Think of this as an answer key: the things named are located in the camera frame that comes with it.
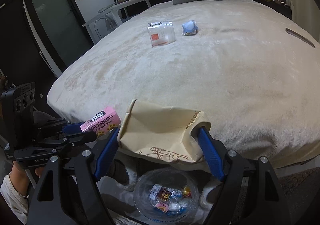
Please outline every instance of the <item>plastic jar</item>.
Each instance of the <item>plastic jar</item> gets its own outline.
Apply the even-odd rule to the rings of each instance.
[[[172,22],[153,22],[148,24],[151,45],[164,45],[176,40]]]
[[[180,212],[164,212],[157,209],[154,201],[150,198],[154,185],[162,185],[162,188],[168,190],[181,189],[187,186],[190,189],[191,197],[183,197],[182,200],[188,199],[190,201],[189,205]],[[133,199],[138,211],[149,220],[159,223],[175,223],[195,215],[198,209],[199,192],[195,181],[186,172],[173,168],[163,168],[149,171],[139,178],[134,189]]]

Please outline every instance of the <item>pink cookie box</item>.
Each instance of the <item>pink cookie box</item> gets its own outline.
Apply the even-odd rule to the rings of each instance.
[[[112,107],[95,114],[90,120],[83,123],[80,128],[82,132],[95,131],[97,137],[108,133],[111,129],[121,124],[121,120]]]

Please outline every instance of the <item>white desk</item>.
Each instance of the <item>white desk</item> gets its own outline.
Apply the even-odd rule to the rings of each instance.
[[[99,18],[103,17],[107,13],[111,13],[113,19],[116,21],[117,26],[120,26],[122,24],[122,21],[121,21],[120,16],[118,15],[118,10],[120,10],[122,8],[125,8],[125,7],[127,7],[129,5],[133,5],[133,4],[144,2],[144,1],[147,3],[148,8],[150,8],[151,5],[150,5],[149,0],[128,0],[128,1],[125,1],[123,3],[117,4],[117,5],[113,5],[112,7],[104,10],[102,13],[99,13],[97,16],[95,16],[94,18],[92,18],[89,21],[87,21],[82,27],[85,26],[87,28],[87,30],[88,30],[88,32],[90,34],[90,37],[93,40],[93,43],[96,44],[97,42],[95,41],[95,37],[92,34],[92,31],[91,31],[91,29],[89,27],[89,24],[97,21]]]

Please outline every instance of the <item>beige curtain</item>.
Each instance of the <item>beige curtain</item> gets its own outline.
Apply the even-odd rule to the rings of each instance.
[[[291,6],[292,20],[309,32],[318,42],[320,39],[320,10],[314,0],[287,0]]]

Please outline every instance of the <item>paper bag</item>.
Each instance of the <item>paper bag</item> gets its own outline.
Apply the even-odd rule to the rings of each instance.
[[[203,162],[202,150],[190,135],[199,123],[210,130],[211,123],[201,110],[134,99],[119,131],[119,147],[126,154],[163,164]]]

